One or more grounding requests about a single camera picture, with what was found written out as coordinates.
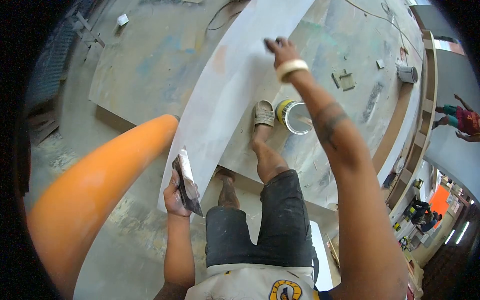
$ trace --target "red jersey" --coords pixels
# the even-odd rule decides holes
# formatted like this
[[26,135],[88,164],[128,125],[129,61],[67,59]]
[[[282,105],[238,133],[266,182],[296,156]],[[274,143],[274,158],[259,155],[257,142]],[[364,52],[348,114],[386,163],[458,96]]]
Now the red jersey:
[[468,135],[480,134],[480,116],[478,113],[457,106],[456,118],[458,119],[458,130]]

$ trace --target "slide sandal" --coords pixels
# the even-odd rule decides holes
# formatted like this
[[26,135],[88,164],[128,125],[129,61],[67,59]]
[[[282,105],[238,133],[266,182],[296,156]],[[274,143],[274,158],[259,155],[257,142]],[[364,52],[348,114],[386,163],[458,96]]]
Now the slide sandal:
[[275,113],[272,104],[267,100],[260,100],[255,105],[255,120],[253,125],[265,124],[273,127],[274,123]]

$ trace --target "black shorts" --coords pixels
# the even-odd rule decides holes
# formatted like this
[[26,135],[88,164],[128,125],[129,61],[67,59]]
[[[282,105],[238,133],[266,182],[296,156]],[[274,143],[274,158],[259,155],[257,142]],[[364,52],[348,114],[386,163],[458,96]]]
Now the black shorts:
[[260,194],[262,224],[257,245],[250,240],[245,212],[224,206],[206,215],[207,267],[267,264],[310,267],[314,248],[307,208],[295,170],[271,179]]

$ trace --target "fluorescent light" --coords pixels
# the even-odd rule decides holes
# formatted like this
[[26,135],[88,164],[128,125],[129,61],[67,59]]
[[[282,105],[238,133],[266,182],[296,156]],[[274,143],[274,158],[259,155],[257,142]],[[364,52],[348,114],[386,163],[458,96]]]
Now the fluorescent light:
[[445,241],[445,245],[448,243],[448,241],[450,240],[450,238],[453,236],[453,233],[455,232],[455,229],[452,230],[452,232],[450,233],[450,235],[448,236],[447,240]]
[[465,230],[467,230],[467,227],[468,227],[469,224],[470,224],[470,222],[467,222],[467,223],[465,224],[465,227],[463,227],[463,231],[462,231],[462,233],[460,234],[460,236],[458,237],[458,239],[456,240],[456,243],[455,243],[455,244],[458,245],[458,243],[460,243],[460,240],[462,239],[463,234],[465,233]]

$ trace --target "green shorts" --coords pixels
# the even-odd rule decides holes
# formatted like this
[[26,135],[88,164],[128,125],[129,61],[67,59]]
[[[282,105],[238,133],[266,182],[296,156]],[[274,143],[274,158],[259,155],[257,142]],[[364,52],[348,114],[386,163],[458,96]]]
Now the green shorts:
[[458,128],[458,119],[456,118],[456,106],[445,104],[444,113],[448,117],[448,125]]

